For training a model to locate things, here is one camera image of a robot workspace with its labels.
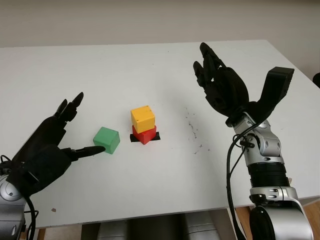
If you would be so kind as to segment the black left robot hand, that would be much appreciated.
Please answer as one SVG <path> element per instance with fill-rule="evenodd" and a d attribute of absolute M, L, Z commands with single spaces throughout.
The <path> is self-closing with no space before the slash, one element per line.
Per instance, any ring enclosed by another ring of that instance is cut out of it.
<path fill-rule="evenodd" d="M 72 162 L 105 151 L 103 146 L 59 148 L 66 133 L 65 126 L 75 118 L 83 97 L 84 93 L 80 92 L 71 102 L 64 99 L 55 114 L 38 126 L 13 157 L 13 169 L 7 181 L 23 197 L 30 197 L 46 188 L 60 178 Z"/>

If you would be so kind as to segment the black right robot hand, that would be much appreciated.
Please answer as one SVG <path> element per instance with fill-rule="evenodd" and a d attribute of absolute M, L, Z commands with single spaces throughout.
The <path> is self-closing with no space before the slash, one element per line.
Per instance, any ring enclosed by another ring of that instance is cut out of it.
<path fill-rule="evenodd" d="M 229 119 L 235 118 L 249 103 L 245 83 L 206 43 L 202 42 L 199 49 L 203 64 L 193 63 L 198 85 L 203 88 L 205 98 L 214 110 Z"/>

